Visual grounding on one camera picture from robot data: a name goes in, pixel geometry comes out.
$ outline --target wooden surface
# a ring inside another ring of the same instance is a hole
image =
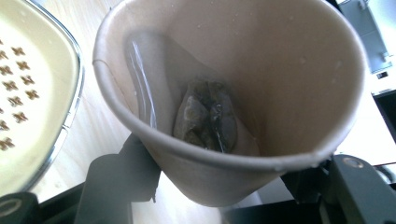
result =
[[[95,158],[118,153],[129,131],[107,107],[92,67],[96,31],[109,9],[120,0],[49,0],[44,7],[77,40],[85,67],[83,92],[69,134],[54,163],[32,189],[39,201],[83,182]]]
[[[90,163],[101,155],[117,153],[130,133],[106,106],[92,68],[97,29],[110,8],[119,1],[47,0],[44,3],[44,7],[79,43],[85,65],[85,82],[70,133],[54,163],[32,189],[40,202],[83,182]],[[375,159],[375,163],[395,162],[396,146],[373,99],[366,94],[364,102],[356,127],[340,148],[345,152],[358,150],[358,154],[363,151],[364,160],[383,154],[385,159]],[[375,146],[381,147],[381,153],[373,148]],[[137,214],[145,214],[136,216],[139,218],[136,223],[192,223],[193,220],[197,223],[219,223],[217,209],[192,203],[164,175],[157,191],[157,201],[156,204],[134,204]]]

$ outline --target black machine part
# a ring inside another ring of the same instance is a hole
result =
[[[131,134],[120,154],[91,164],[81,185],[43,203],[29,192],[0,198],[0,223],[132,223],[131,202],[155,199],[160,173]],[[224,223],[396,224],[395,193],[366,161],[337,155],[282,179],[294,201],[229,211]]]

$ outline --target cross pattern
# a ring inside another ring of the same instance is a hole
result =
[[[9,130],[6,122],[3,121],[3,120],[0,120],[0,130],[3,130],[3,131],[8,131]]]
[[[14,51],[14,54],[17,56],[25,55],[22,48],[12,48],[12,50]]]
[[[23,105],[21,98],[18,96],[15,96],[14,98],[9,97],[8,101],[11,103],[13,107],[16,107],[17,105]]]
[[[35,98],[40,98],[37,95],[37,91],[26,91],[27,96],[29,97],[29,99],[34,100]]]
[[[0,60],[2,59],[8,59],[6,52],[3,50],[0,50]]]
[[[27,65],[27,62],[17,62],[17,65],[22,71],[25,69],[30,69],[29,65]]]
[[[21,77],[21,79],[25,85],[35,84],[30,76]]]
[[[0,67],[0,72],[1,72],[1,75],[3,75],[3,76],[5,76],[6,74],[10,74],[10,75],[13,74],[11,71],[11,68],[9,68],[8,66]]]
[[[23,112],[20,112],[18,114],[12,114],[12,115],[17,120],[17,123],[22,123],[22,122],[28,120],[28,118],[26,118],[26,116],[23,114]]]
[[[15,147],[14,144],[12,144],[12,140],[10,138],[6,138],[3,141],[0,141],[0,149],[3,151],[6,151],[9,147]]]
[[[17,91],[18,90],[18,87],[14,81],[3,82],[3,85],[6,87],[7,91],[14,91],[14,90]]]

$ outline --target white paper cup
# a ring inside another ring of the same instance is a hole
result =
[[[318,0],[124,1],[99,29],[93,65],[117,117],[181,192],[208,206],[332,155],[369,71],[351,26]],[[238,136],[239,155],[171,136],[196,77],[229,87],[238,129],[254,139]]]

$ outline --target used tea bag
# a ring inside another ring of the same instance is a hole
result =
[[[225,86],[216,81],[191,82],[177,112],[174,137],[230,153],[236,136],[233,106]]]

